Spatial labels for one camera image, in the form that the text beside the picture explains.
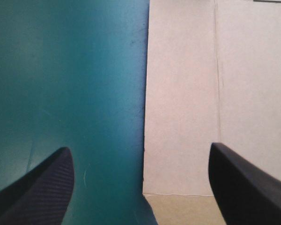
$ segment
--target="green wall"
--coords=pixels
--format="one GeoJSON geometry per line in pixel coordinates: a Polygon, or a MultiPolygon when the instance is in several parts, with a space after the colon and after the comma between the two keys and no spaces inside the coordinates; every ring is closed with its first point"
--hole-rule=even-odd
{"type": "Polygon", "coordinates": [[[0,190],[57,148],[63,224],[156,224],[141,195],[148,0],[0,0],[0,190]]]}

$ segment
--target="black plastic piece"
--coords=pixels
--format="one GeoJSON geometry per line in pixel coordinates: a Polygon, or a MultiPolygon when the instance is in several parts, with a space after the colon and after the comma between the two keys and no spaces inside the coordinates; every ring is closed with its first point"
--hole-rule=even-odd
{"type": "Polygon", "coordinates": [[[60,148],[0,191],[0,225],[60,225],[73,188],[72,155],[60,148]]]}
{"type": "Polygon", "coordinates": [[[227,225],[281,225],[281,181],[221,143],[211,145],[208,172],[227,225]]]}

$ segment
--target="white panel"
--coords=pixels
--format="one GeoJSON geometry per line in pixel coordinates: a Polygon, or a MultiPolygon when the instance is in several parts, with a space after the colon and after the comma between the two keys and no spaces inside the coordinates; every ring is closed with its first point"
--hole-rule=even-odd
{"type": "Polygon", "coordinates": [[[152,0],[144,193],[211,194],[217,140],[213,0],[152,0]]]}
{"type": "Polygon", "coordinates": [[[219,0],[222,142],[281,179],[281,4],[219,0]]]}

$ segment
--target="scratch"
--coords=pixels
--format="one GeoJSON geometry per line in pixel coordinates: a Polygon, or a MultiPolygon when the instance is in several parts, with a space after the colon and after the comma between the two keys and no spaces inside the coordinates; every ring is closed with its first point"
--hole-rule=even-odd
{"type": "Polygon", "coordinates": [[[133,211],[133,214],[134,214],[134,217],[135,217],[135,220],[136,220],[137,224],[140,224],[139,220],[137,219],[137,216],[136,216],[136,212],[135,212],[135,211],[133,211]]]}
{"type": "Polygon", "coordinates": [[[88,167],[85,169],[84,175],[83,175],[83,181],[84,181],[84,187],[85,187],[85,188],[87,188],[86,182],[85,182],[85,175],[86,175],[86,171],[88,170],[89,166],[90,166],[90,164],[89,164],[88,167]]]}

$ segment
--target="black object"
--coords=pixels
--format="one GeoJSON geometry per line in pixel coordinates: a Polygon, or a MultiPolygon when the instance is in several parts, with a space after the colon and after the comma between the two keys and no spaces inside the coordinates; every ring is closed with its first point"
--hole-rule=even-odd
{"type": "Polygon", "coordinates": [[[73,187],[72,155],[60,148],[0,191],[0,225],[60,225],[73,187]]]}
{"type": "Polygon", "coordinates": [[[281,181],[221,143],[211,145],[208,172],[228,225],[281,225],[281,181]]]}

